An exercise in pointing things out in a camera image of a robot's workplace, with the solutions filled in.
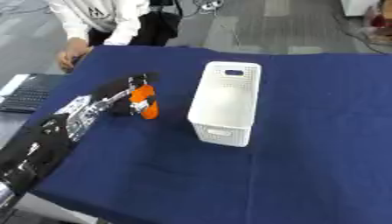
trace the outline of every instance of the white sweatshirt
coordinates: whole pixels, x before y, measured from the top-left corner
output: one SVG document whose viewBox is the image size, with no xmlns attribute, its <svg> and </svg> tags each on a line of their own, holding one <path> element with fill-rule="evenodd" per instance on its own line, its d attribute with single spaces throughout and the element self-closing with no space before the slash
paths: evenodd
<svg viewBox="0 0 392 224">
<path fill-rule="evenodd" d="M 105 45 L 125 46 L 141 27 L 139 17 L 150 12 L 149 0 L 46 0 L 63 24 L 68 39 L 88 41 L 88 31 L 113 32 Z"/>
</svg>

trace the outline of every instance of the white cabinet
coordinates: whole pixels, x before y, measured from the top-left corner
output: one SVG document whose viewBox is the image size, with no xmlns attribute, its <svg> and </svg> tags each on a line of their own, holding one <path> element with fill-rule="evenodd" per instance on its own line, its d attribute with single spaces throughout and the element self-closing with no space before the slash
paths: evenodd
<svg viewBox="0 0 392 224">
<path fill-rule="evenodd" d="M 363 16 L 372 4 L 376 4 L 379 0 L 341 0 L 346 16 L 356 17 Z"/>
</svg>

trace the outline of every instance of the hand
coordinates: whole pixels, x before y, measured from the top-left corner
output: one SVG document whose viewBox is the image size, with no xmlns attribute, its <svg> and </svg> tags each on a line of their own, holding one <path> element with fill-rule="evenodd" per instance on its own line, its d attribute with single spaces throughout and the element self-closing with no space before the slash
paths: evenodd
<svg viewBox="0 0 392 224">
<path fill-rule="evenodd" d="M 66 50 L 62 51 L 58 55 L 58 62 L 60 68 L 68 72 L 74 69 L 74 60 L 77 60 L 84 55 L 90 53 L 92 50 L 88 46 L 88 42 L 82 38 L 70 38 L 66 45 Z"/>
</svg>

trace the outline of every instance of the table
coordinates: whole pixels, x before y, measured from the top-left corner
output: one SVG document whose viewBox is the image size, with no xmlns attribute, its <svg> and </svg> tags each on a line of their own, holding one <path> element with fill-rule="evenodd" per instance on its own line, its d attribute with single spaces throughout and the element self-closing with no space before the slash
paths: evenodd
<svg viewBox="0 0 392 224">
<path fill-rule="evenodd" d="M 212 60 L 263 65 L 247 148 L 202 143 L 186 120 Z M 160 117 L 104 115 L 34 193 L 115 224 L 389 224 L 391 62 L 98 47 L 32 121 L 115 77 L 147 71 L 160 72 Z"/>
</svg>

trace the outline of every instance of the sleeve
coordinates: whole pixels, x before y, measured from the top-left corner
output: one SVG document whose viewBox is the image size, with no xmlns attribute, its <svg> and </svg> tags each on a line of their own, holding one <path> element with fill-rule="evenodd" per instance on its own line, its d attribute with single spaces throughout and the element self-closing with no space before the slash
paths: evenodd
<svg viewBox="0 0 392 224">
<path fill-rule="evenodd" d="M 115 21 L 117 27 L 112 35 L 105 40 L 105 45 L 112 46 L 126 46 L 135 36 L 137 36 L 141 23 L 139 16 L 142 14 L 140 11 L 143 6 L 148 12 L 149 1 L 145 0 L 115 0 L 116 16 Z"/>
<path fill-rule="evenodd" d="M 88 41 L 90 27 L 69 7 L 64 0 L 46 0 L 52 12 L 61 21 L 68 39 L 80 38 Z"/>
</svg>

